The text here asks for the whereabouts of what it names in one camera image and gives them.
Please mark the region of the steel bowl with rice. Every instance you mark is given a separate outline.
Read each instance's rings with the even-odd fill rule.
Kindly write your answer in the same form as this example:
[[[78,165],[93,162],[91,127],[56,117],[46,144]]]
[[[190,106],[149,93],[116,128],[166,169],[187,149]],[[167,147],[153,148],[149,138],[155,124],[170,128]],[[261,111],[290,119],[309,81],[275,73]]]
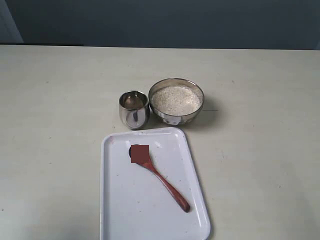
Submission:
[[[163,123],[178,126],[191,122],[201,112],[205,95],[194,82],[167,78],[156,82],[148,92],[153,114]]]

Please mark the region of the dark red wooden spoon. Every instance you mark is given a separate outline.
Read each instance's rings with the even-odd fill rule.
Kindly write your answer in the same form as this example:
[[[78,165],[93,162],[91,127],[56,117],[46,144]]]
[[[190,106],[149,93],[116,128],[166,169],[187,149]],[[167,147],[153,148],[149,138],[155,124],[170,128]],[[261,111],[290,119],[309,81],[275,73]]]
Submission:
[[[156,169],[154,166],[151,157],[149,145],[133,144],[128,150],[128,154],[132,164],[137,164],[151,173],[153,173],[165,186],[180,208],[185,212],[189,213],[191,207],[188,201],[180,194],[180,192],[171,185]]]

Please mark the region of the small steel cup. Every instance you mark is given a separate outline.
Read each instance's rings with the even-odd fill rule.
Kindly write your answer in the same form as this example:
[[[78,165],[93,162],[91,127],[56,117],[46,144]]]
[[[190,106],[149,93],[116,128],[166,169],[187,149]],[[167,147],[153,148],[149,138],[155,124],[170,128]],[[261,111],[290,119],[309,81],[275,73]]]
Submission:
[[[148,97],[137,90],[123,93],[119,97],[119,118],[131,130],[144,128],[150,118]]]

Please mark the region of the white plastic tray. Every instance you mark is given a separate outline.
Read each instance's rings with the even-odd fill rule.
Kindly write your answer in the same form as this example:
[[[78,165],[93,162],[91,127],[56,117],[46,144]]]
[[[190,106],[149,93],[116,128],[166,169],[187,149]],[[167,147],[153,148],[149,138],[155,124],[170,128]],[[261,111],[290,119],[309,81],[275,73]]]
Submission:
[[[153,165],[190,205],[184,212],[161,181],[131,163],[129,148],[148,145]],[[113,133],[100,157],[100,239],[205,240],[211,223],[185,133],[164,127]]]

